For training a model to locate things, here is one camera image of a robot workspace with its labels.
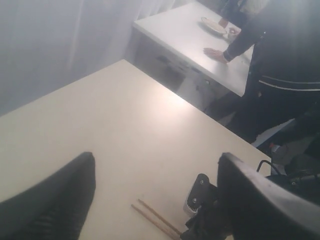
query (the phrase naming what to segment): white curtain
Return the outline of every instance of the white curtain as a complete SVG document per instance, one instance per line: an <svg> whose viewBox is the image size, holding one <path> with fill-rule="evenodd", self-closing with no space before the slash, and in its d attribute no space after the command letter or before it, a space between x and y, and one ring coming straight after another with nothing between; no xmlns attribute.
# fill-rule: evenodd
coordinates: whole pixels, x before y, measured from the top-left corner
<svg viewBox="0 0 320 240"><path fill-rule="evenodd" d="M133 21L191 1L0 1L0 115L122 59Z"/></svg>

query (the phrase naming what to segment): white stripe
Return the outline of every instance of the white stripe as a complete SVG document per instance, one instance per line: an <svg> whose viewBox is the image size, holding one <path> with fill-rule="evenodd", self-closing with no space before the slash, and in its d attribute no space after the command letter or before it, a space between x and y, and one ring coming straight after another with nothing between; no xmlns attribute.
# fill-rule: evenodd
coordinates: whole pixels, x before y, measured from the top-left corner
<svg viewBox="0 0 320 240"><path fill-rule="evenodd" d="M280 86L276 86L276 85L272 85L272 84L266 83L266 82L264 82L262 80L260 80L259 82L262 83L262 84L265 84L267 86L276 88L276 89L283 89L283 90L290 90L290 91L297 91L297 92L318 92L318 91L320 91L320 89L293 89L293 88L280 87Z"/></svg>
<svg viewBox="0 0 320 240"><path fill-rule="evenodd" d="M265 75L263 75L262 77L267 78L267 79L276 80L279 82L288 83L288 84L320 84L320 81L319 82L286 81L286 80L281 80L281 79L277 79L277 78L265 76Z"/></svg>

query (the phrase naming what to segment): white plate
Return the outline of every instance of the white plate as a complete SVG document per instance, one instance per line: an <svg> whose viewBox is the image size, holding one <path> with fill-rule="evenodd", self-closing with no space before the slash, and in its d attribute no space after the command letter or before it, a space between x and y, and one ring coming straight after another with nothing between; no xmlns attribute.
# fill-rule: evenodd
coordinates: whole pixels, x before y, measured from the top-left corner
<svg viewBox="0 0 320 240"><path fill-rule="evenodd" d="M201 21L206 25L209 29L214 31L218 35L224 35L227 34L227 30L224 29L222 26L220 26L217 22L212 21L206 17L202 17Z"/></svg>

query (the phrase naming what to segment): table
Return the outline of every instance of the table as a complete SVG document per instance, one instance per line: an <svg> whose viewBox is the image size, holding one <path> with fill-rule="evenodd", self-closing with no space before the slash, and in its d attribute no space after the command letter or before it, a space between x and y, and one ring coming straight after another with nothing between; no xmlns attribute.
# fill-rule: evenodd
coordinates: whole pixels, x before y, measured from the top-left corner
<svg viewBox="0 0 320 240"><path fill-rule="evenodd" d="M209 33L202 25L206 17L218 22L221 17L199 2L138 20L134 27L158 44L173 52L192 67L217 81L235 94L245 92L253 50L235 58L229 64L215 61L203 53L204 48L224 51L227 41Z"/></svg>
<svg viewBox="0 0 320 240"><path fill-rule="evenodd" d="M131 209L137 198L183 231L196 176L215 184L223 152L253 168L268 159L125 60L0 117L0 136L1 202L93 153L96 192L81 240L168 239Z"/></svg>

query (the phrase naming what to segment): wooden chopsticks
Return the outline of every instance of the wooden chopsticks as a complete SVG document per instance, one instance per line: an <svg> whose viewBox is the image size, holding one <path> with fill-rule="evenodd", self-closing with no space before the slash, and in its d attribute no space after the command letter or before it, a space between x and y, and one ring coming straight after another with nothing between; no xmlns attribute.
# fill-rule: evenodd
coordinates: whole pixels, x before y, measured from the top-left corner
<svg viewBox="0 0 320 240"><path fill-rule="evenodd" d="M153 225L155 225L159 230L161 230L163 233L165 233L168 237L170 237L172 240L179 240L180 235L182 234L176 227L174 227L170 222L165 220L164 217L162 217L159 213L157 213L152 207L150 207L148 204L146 204L141 199L138 199L138 202L143 205L146 209L148 209L153 215L155 215L161 222L163 222L166 226L168 226L173 232L170 230L165 229L162 227L158 222L153 220L150 216L148 216L145 212L143 212L141 209L136 207L134 204L131 204L131 207L136 210L139 214L141 214L144 218L146 218L149 222L151 222Z"/></svg>

